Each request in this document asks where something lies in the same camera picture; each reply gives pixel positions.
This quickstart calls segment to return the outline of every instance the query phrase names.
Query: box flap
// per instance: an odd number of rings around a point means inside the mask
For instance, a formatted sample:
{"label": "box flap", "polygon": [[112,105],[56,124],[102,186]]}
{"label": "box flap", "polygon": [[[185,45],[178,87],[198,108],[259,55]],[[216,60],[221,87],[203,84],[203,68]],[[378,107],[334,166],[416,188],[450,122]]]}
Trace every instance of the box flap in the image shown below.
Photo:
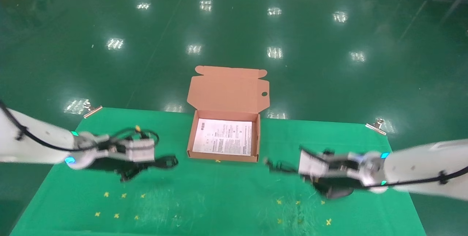
{"label": "box flap", "polygon": [[259,113],[269,107],[266,70],[197,66],[187,101],[198,110]]}

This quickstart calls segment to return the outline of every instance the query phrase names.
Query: open cardboard box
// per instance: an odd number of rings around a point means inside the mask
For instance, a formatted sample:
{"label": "open cardboard box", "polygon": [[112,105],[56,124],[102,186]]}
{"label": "open cardboard box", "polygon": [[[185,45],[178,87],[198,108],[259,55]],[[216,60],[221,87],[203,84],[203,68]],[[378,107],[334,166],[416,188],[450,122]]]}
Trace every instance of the open cardboard box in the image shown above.
{"label": "open cardboard box", "polygon": [[[196,109],[187,154],[190,158],[257,162],[260,153],[260,115],[269,107],[269,82],[260,80],[266,70],[197,66],[187,101]],[[194,152],[199,119],[252,122],[250,156]]]}

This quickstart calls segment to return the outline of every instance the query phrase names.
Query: white paper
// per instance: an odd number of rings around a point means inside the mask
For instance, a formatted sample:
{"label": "white paper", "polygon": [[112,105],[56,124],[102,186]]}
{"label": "white paper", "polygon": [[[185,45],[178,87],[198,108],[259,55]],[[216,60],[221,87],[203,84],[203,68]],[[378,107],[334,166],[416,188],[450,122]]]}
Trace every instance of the white paper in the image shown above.
{"label": "white paper", "polygon": [[320,161],[306,152],[301,151],[298,169],[299,174],[319,177],[326,173],[328,166],[328,163]]}
{"label": "white paper", "polygon": [[194,152],[251,156],[252,122],[199,119]]}

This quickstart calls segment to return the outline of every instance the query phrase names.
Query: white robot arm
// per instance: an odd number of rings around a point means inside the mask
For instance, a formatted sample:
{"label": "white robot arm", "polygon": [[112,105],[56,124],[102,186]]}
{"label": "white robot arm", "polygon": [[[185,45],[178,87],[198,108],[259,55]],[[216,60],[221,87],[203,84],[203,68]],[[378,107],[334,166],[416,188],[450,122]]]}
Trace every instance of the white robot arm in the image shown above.
{"label": "white robot arm", "polygon": [[57,164],[70,168],[113,171],[129,181],[148,167],[173,168],[174,155],[154,158],[156,141],[145,131],[124,129],[114,136],[79,135],[17,111],[0,101],[0,162]]}
{"label": "white robot arm", "polygon": [[415,146],[393,153],[335,155],[301,148],[299,167],[278,162],[270,171],[302,176],[328,199],[350,195],[355,189],[383,193],[398,191],[445,196],[468,201],[468,139]]}

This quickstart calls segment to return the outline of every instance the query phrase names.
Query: green tablecloth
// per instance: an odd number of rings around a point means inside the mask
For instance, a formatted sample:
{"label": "green tablecloth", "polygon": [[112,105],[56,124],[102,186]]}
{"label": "green tablecloth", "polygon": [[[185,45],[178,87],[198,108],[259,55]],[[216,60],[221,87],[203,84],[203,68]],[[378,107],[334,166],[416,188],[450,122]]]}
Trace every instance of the green tablecloth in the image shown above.
{"label": "green tablecloth", "polygon": [[[327,201],[297,176],[271,174],[259,163],[189,159],[192,115],[104,108],[77,131],[114,133],[140,125],[161,137],[156,156],[179,166],[152,169],[121,184],[119,176],[54,166],[12,236],[422,236],[407,193],[355,191]],[[390,151],[364,125],[262,119],[260,161],[299,162],[299,144],[336,153]]]}

